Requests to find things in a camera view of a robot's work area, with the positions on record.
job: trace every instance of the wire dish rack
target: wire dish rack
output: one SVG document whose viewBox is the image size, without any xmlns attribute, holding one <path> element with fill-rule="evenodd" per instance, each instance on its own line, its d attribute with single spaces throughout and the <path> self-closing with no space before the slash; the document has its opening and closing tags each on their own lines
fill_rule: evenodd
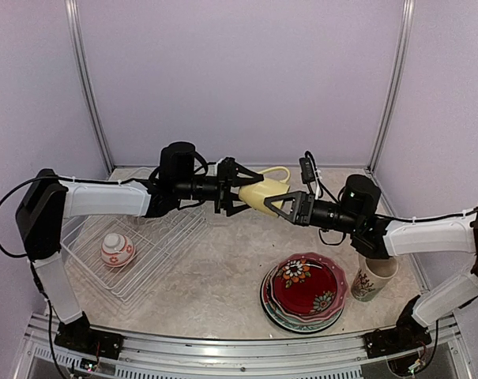
<svg viewBox="0 0 478 379">
<path fill-rule="evenodd" d="M 139 169 L 128 178 L 142 178 L 149 169 Z M 62 231 L 62 248 L 69 253 L 67 265 L 76 265 L 104 290 L 121 302 L 137 299 L 142 289 L 174 267 L 209 229 L 203 208 L 172 211 L 158 219 L 133 216 L 88 216 L 71 220 Z M 133 241 L 134 258 L 122 267 L 111 268 L 100 256 L 103 238 L 108 233 L 127 235 Z"/>
</svg>

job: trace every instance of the marble countertop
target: marble countertop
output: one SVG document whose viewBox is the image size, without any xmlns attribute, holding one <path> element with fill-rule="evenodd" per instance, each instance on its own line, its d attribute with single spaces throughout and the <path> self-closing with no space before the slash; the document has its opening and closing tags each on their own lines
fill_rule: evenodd
<svg viewBox="0 0 478 379">
<path fill-rule="evenodd" d="M 125 178 L 134 170 L 117 169 L 112 178 Z M 348 175 L 363 171 L 329 168 L 322 173 L 325 184 L 338 193 Z M 298 168 L 292 169 L 291 184 L 291 190 L 305 189 Z M 351 286 L 358 270 L 358 253 L 348 240 L 340 246 L 325 246 L 317 228 L 296 227 L 252 210 L 227 218 L 215 215 L 211 204 L 204 207 L 209 232 L 153 285 L 146 284 L 141 301 L 128 313 L 122 312 L 118 299 L 93 283 L 73 258 L 67 261 L 77 298 L 93 324 L 197 338 L 300 338 L 278 328 L 263 313 L 259 291 L 264 275 L 294 253 L 315 252 L 340 265 Z M 340 235 L 330 232 L 327 238 L 338 241 Z M 358 302 L 348 295 L 336 324 L 311 336 L 393 325 L 405 303 L 420 292 L 409 259 L 402 257 L 400 263 L 398 274 L 374 300 Z"/>
</svg>

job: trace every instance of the yellow mug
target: yellow mug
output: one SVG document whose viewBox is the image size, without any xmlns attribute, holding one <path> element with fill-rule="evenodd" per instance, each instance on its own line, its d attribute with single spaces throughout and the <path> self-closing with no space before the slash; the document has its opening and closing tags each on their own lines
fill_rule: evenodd
<svg viewBox="0 0 478 379">
<path fill-rule="evenodd" d="M 242 186 L 239 189 L 239 199 L 256 209 L 263 212 L 266 215 L 277 217 L 277 214 L 265 207 L 263 201 L 266 197 L 284 195 L 288 193 L 290 185 L 288 181 L 292 176 L 289 169 L 282 166 L 270 167 L 263 171 L 259 171 L 259 174 L 268 174 L 272 171 L 284 171 L 286 172 L 286 178 L 282 180 L 275 180 L 271 178 L 263 178 L 261 182 L 250 184 L 248 186 Z M 283 206 L 283 201 L 276 201 L 273 205 L 279 209 Z"/>
</svg>

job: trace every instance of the plate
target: plate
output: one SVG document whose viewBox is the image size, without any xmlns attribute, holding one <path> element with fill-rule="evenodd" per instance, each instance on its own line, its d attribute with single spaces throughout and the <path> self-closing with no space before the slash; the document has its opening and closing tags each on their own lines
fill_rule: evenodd
<svg viewBox="0 0 478 379">
<path fill-rule="evenodd" d="M 286 318 L 284 318 L 284 316 L 281 316 L 280 314 L 277 313 L 277 310 L 275 309 L 277 306 L 269 302 L 269 296 L 267 291 L 269 282 L 267 279 L 268 279 L 268 276 L 271 274 L 271 272 L 269 272 L 265 276 L 265 278 L 263 278 L 262 288 L 260 293 L 260 303 L 262 304 L 262 308 L 265 314 L 267 315 L 267 317 L 277 326 L 289 332 L 294 332 L 299 334 L 311 334 L 311 333 L 321 332 L 329 328 L 341 316 L 343 310 L 336 312 L 330 319 L 326 321 L 318 321 L 315 323 L 302 324 L 300 323 L 300 321 L 297 321 L 297 320 L 294 320 L 294 321 L 287 320 Z"/>
<path fill-rule="evenodd" d="M 348 292 L 344 270 L 316 253 L 290 256 L 277 266 L 270 283 L 283 314 L 305 322 L 329 320 L 344 307 Z"/>
<path fill-rule="evenodd" d="M 266 293 L 265 293 L 265 298 L 268 300 L 268 303 L 270 305 L 270 308 L 276 313 L 276 315 L 285 321 L 287 321 L 290 324 L 293 325 L 298 325 L 298 326 L 304 326 L 304 325 L 315 325 L 315 326 L 324 326 L 324 322 L 328 321 L 330 317 L 328 317 L 325 320 L 306 320 L 302 319 L 301 317 L 292 315 L 290 313 L 286 313 L 283 309 L 281 309 L 274 301 L 272 298 L 271 294 L 271 285 L 270 285 L 270 277 L 272 276 L 273 273 L 275 273 L 277 270 L 277 266 L 274 267 L 268 274 L 267 277 L 265 278 L 265 283 L 264 286 L 266 288 Z"/>
</svg>

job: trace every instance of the white bowl with red pattern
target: white bowl with red pattern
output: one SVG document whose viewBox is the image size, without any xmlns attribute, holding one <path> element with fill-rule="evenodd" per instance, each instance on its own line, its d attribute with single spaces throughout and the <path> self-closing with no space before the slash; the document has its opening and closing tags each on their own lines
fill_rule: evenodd
<svg viewBox="0 0 478 379">
<path fill-rule="evenodd" d="M 135 256 L 135 245 L 130 238 L 119 233 L 109 233 L 102 242 L 101 257 L 108 267 L 127 265 Z"/>
</svg>

